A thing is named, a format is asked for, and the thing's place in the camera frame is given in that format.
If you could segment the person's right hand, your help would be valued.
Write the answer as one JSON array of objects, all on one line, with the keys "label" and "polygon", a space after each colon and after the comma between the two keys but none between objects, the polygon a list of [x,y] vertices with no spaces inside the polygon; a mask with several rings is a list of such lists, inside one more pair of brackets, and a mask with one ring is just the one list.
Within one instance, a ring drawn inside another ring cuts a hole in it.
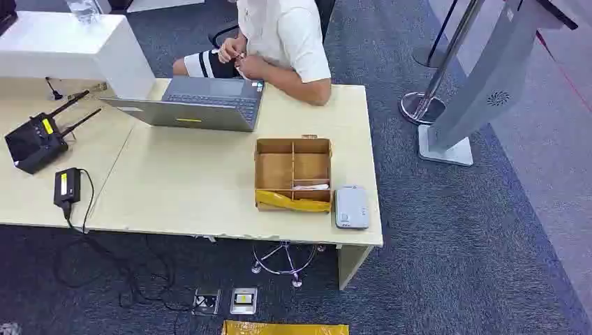
[{"label": "person's right hand", "polygon": [[227,38],[218,50],[219,61],[229,63],[244,56],[247,39],[241,33],[235,38]]}]

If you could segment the person's left hand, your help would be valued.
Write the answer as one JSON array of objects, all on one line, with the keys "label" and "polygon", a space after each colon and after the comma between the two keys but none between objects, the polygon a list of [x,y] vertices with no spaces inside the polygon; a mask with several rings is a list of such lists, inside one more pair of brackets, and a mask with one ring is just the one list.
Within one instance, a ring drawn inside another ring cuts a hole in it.
[{"label": "person's left hand", "polygon": [[250,80],[263,80],[268,63],[258,55],[252,54],[235,60],[237,70]]}]

